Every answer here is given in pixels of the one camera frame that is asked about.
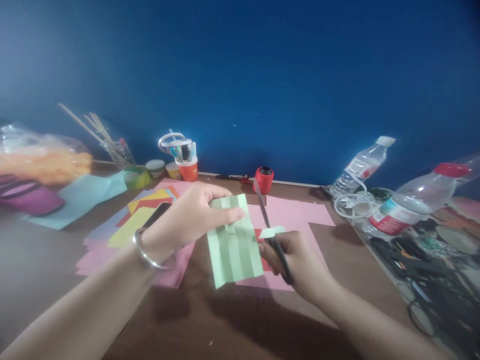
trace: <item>bottle label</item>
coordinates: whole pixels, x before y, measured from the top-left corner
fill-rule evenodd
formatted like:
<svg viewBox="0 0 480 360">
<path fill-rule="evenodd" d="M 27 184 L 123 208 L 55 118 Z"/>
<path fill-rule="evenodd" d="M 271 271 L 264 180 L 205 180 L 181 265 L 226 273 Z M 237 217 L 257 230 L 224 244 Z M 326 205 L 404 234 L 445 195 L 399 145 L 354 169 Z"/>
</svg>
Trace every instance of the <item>bottle label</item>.
<svg viewBox="0 0 480 360">
<path fill-rule="evenodd" d="M 381 232 L 397 236 L 403 229 L 421 220 L 423 216 L 425 214 L 409 210 L 389 198 L 368 220 Z"/>
<path fill-rule="evenodd" d="M 357 178 L 367 179 L 379 167 L 380 167 L 380 165 L 372 165 L 372 164 L 366 163 L 365 161 L 362 161 L 362 160 L 354 157 L 353 160 L 345 168 L 345 171 L 347 171 L 350 174 L 355 175 Z"/>
</svg>

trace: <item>person's left hand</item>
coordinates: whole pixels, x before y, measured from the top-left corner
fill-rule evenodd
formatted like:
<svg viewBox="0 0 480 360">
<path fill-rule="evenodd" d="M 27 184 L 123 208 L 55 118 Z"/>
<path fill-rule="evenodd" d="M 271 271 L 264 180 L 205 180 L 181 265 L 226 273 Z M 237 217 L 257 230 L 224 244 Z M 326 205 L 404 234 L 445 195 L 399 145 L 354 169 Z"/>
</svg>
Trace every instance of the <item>person's left hand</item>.
<svg viewBox="0 0 480 360">
<path fill-rule="evenodd" d="M 152 252 L 176 250 L 193 243 L 211 229 L 240 220 L 245 212 L 239 207 L 210 208 L 212 199 L 227 196 L 232 193 L 223 187 L 195 182 L 143 233 L 143 243 Z"/>
</svg>

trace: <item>scissors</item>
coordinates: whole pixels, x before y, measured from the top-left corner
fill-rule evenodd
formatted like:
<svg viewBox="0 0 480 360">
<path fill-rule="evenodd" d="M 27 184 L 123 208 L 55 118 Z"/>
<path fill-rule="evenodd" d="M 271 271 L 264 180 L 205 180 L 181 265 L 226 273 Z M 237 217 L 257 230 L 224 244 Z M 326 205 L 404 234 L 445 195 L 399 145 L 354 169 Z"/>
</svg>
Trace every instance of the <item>scissors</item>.
<svg viewBox="0 0 480 360">
<path fill-rule="evenodd" d="M 265 220 L 266 227 L 269 228 L 270 227 L 269 217 L 267 216 L 267 210 L 265 210 L 264 199 L 262 198 L 262 194 L 260 193 L 259 183 L 257 182 L 256 178 L 253 178 L 253 184 L 255 185 L 256 196 L 258 197 L 258 203 L 260 204 L 263 220 Z M 281 265 L 285 270 L 285 275 L 280 272 L 281 277 L 287 283 L 287 285 L 292 285 L 294 283 L 294 279 L 292 277 L 292 273 L 290 272 L 289 263 L 287 262 L 287 258 L 285 257 L 285 253 L 282 247 L 277 242 L 277 240 L 275 240 L 275 237 L 268 237 L 265 239 L 265 242 L 273 248 L 276 255 L 280 259 Z"/>
</svg>

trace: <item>bangle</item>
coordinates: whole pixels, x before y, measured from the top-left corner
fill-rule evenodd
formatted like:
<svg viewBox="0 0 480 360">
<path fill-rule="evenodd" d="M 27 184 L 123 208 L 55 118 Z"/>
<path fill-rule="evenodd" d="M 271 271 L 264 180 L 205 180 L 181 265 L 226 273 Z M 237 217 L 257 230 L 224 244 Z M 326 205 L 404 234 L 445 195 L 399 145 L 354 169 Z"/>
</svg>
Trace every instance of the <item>bangle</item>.
<svg viewBox="0 0 480 360">
<path fill-rule="evenodd" d="M 135 234 L 133 235 L 133 242 L 135 243 L 136 247 L 140 251 L 140 254 L 142 257 L 154 268 L 160 269 L 160 270 L 170 270 L 173 269 L 175 266 L 175 253 L 173 253 L 170 257 L 172 258 L 171 265 L 163 265 L 165 264 L 169 259 L 165 260 L 162 264 L 159 264 L 158 262 L 153 261 L 145 252 L 142 244 L 142 233 L 147 230 L 146 227 L 141 227 L 137 231 L 135 231 Z"/>
</svg>

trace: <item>hand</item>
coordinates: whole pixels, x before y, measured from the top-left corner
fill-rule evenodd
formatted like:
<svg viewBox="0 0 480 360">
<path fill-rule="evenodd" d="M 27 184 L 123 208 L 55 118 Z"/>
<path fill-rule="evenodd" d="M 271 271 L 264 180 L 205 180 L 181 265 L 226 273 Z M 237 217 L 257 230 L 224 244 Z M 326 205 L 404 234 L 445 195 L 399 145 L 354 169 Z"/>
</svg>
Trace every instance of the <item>hand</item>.
<svg viewBox="0 0 480 360">
<path fill-rule="evenodd" d="M 227 196 L 232 196 L 232 193 L 223 187 L 195 182 L 143 233 L 142 240 L 149 248 L 148 251 L 182 248 L 211 229 L 243 218 L 245 212 L 239 207 L 210 208 L 209 202 L 212 199 Z"/>
<path fill-rule="evenodd" d="M 293 277 L 293 288 L 309 303 L 314 303 L 319 292 L 328 291 L 327 286 L 336 281 L 320 263 L 307 239 L 299 231 L 275 235 L 276 241 L 285 252 L 286 261 Z M 274 249 L 265 242 L 258 243 L 261 257 L 266 260 L 275 275 L 284 269 Z"/>
</svg>

